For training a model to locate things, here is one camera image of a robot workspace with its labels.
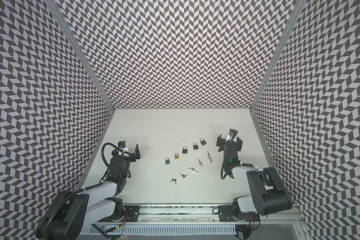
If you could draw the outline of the black padlock top with keys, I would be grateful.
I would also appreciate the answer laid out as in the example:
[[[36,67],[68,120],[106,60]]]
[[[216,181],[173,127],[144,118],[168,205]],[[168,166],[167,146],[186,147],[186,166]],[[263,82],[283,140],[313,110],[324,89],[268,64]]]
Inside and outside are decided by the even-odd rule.
[[[207,142],[204,139],[200,139],[200,143],[201,143],[202,146],[207,144]]]

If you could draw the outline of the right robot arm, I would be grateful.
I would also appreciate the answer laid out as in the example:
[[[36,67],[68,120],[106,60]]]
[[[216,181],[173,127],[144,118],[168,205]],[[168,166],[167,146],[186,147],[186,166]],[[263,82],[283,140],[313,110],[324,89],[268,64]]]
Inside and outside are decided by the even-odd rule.
[[[250,193],[233,199],[229,216],[238,222],[254,222],[260,216],[268,216],[290,210],[293,201],[273,167],[257,169],[252,164],[241,162],[238,152],[243,141],[237,136],[238,131],[230,130],[227,138],[217,137],[216,146],[223,152],[220,172],[221,180],[227,177],[241,180],[248,184]]]

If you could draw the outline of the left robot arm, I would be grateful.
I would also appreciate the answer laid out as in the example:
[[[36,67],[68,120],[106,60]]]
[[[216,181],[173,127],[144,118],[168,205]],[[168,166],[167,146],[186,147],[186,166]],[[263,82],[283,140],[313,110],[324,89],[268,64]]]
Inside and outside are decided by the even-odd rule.
[[[117,196],[131,177],[130,165],[141,158],[139,147],[128,152],[126,142],[105,143],[101,157],[107,169],[99,183],[76,191],[61,191],[40,219],[35,236],[40,240],[75,240],[83,228],[94,227],[111,240],[108,231],[99,228],[99,221],[116,222],[123,228],[126,222],[136,222],[140,207],[125,207]]]

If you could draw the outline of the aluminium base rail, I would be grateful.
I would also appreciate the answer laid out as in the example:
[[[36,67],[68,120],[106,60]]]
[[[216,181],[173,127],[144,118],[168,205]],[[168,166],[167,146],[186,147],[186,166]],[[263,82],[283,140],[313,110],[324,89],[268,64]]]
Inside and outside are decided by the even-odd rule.
[[[238,239],[309,240],[311,236],[296,207],[261,216],[255,212],[234,215],[230,205],[126,205],[116,220],[103,219],[81,227],[78,236],[105,233],[106,237],[185,237],[219,235]]]

